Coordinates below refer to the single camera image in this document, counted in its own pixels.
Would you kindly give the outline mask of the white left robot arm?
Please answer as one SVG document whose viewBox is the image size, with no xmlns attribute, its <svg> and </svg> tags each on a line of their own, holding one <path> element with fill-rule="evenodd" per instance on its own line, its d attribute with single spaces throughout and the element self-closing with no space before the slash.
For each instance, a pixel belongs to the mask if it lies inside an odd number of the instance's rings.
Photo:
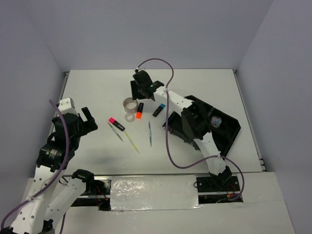
<svg viewBox="0 0 312 234">
<path fill-rule="evenodd" d="M 5 227 L 2 234 L 48 234 L 55 227 L 81 194 L 91 194 L 96 187 L 94 174 L 78 169 L 69 179 L 61 193 L 52 198 L 54 190 L 63 176 L 69 161 L 78 149 L 80 138 L 98 129 L 88 108 L 82 109 L 86 121 L 79 114 L 63 114 L 52 123 L 55 131 L 39 151 L 36 172 L 29 194 L 24 202 L 14 208 L 18 215 L 14 222 Z"/>
</svg>

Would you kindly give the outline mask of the small clear tape roll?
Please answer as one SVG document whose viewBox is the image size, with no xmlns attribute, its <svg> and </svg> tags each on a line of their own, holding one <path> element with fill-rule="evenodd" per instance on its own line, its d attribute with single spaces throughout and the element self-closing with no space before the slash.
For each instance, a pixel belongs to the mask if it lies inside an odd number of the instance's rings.
<svg viewBox="0 0 312 234">
<path fill-rule="evenodd" d="M 133 121 L 135 120 L 135 116 L 134 116 L 132 113 L 127 113 L 127 114 L 125 115 L 125 120 L 126 120 L 127 122 L 133 122 Z"/>
</svg>

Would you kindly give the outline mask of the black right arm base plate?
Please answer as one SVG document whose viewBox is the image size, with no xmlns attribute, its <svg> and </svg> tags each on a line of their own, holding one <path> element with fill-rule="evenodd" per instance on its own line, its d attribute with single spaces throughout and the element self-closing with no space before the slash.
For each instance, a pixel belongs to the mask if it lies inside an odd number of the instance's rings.
<svg viewBox="0 0 312 234">
<path fill-rule="evenodd" d="M 197 177 L 193 185 L 195 188 L 197 188 L 199 193 L 229 195 L 240 192 L 237 176 L 231 176 L 223 185 L 212 179 L 211 176 Z"/>
</svg>

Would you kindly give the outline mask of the green thin pen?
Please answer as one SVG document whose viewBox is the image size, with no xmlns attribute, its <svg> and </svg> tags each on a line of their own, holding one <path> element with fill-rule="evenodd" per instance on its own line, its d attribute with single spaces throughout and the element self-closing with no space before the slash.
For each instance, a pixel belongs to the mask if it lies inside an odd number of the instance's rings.
<svg viewBox="0 0 312 234">
<path fill-rule="evenodd" d="M 108 125 L 110 126 L 110 128 L 113 130 L 113 132 L 116 134 L 116 136 L 121 140 L 121 142 L 124 142 L 124 140 L 122 139 L 122 137 L 119 135 L 119 133 L 117 132 L 117 130 L 112 126 L 112 124 L 110 122 L 107 122 Z"/>
</svg>

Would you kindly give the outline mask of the blue cap black highlighter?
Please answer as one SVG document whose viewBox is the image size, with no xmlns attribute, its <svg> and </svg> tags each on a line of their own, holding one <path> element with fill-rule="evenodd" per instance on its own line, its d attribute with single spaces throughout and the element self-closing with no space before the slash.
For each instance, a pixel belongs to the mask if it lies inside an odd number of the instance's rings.
<svg viewBox="0 0 312 234">
<path fill-rule="evenodd" d="M 154 117 L 157 117 L 160 113 L 161 113 L 161 111 L 165 108 L 165 104 L 160 104 L 158 107 L 157 107 L 157 109 L 153 112 L 153 114 L 152 114 L 152 116 L 154 116 Z"/>
</svg>

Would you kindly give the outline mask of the yellow thin pen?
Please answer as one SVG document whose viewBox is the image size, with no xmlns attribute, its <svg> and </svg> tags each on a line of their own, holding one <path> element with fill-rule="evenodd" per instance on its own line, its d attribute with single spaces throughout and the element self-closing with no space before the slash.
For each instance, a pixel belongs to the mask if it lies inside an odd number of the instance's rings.
<svg viewBox="0 0 312 234">
<path fill-rule="evenodd" d="M 136 147 L 136 145 L 134 144 L 134 142 L 132 141 L 131 137 L 129 136 L 129 134 L 126 132 L 126 130 L 124 130 L 124 134 L 127 137 L 127 139 L 129 140 L 130 144 L 132 145 L 132 147 L 134 148 L 134 150 L 139 154 L 139 150 Z"/>
</svg>

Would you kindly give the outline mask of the orange cap black highlighter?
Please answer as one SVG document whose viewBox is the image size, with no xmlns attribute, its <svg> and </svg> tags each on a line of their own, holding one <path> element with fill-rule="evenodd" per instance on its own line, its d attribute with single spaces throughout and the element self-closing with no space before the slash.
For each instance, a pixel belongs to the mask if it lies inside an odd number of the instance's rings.
<svg viewBox="0 0 312 234">
<path fill-rule="evenodd" d="M 136 118 L 137 118 L 137 119 L 141 119 L 143 107 L 144 107 L 144 103 L 141 102 L 141 103 L 138 105 L 138 108 L 137 108 L 137 113 L 136 113 Z"/>
</svg>

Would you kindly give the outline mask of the blue thin pen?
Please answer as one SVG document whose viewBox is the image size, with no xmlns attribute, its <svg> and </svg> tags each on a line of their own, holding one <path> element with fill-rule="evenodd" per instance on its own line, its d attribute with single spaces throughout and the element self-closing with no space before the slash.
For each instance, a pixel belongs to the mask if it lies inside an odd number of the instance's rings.
<svg viewBox="0 0 312 234">
<path fill-rule="evenodd" d="M 150 142 L 150 146 L 152 147 L 153 142 L 152 142 L 152 129 L 151 129 L 150 121 L 148 121 L 148 129 L 149 129 L 149 142 Z"/>
</svg>

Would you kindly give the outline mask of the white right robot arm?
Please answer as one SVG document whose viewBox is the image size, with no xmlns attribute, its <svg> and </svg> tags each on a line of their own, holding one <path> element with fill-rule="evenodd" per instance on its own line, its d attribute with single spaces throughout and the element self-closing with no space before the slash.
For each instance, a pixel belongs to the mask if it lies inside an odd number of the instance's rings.
<svg viewBox="0 0 312 234">
<path fill-rule="evenodd" d="M 232 172 L 213 139 L 205 103 L 182 97 L 160 81 L 153 82 L 144 70 L 136 69 L 133 78 L 131 90 L 135 99 L 166 102 L 166 133 L 169 132 L 169 110 L 173 110 L 181 117 L 184 135 L 196 143 L 204 156 L 212 177 L 212 186 L 218 191 L 223 191 L 229 185 Z"/>
</svg>

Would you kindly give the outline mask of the large clear tape roll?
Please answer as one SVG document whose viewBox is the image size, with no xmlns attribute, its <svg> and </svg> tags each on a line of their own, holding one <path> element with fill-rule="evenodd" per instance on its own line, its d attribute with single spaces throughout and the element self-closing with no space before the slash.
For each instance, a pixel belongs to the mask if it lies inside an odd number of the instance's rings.
<svg viewBox="0 0 312 234">
<path fill-rule="evenodd" d="M 126 98 L 123 101 L 123 108 L 127 114 L 135 114 L 138 109 L 138 101 L 136 99 L 132 99 L 131 97 Z"/>
</svg>

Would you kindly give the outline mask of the pink cap black highlighter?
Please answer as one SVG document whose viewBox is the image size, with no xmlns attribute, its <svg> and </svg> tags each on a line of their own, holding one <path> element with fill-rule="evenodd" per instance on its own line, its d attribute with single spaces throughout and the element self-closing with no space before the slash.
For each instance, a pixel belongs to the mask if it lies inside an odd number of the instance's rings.
<svg viewBox="0 0 312 234">
<path fill-rule="evenodd" d="M 117 120 L 115 120 L 114 118 L 109 118 L 109 123 L 114 125 L 115 127 L 117 127 L 119 130 L 124 131 L 125 127 L 123 125 L 121 125 Z"/>
</svg>

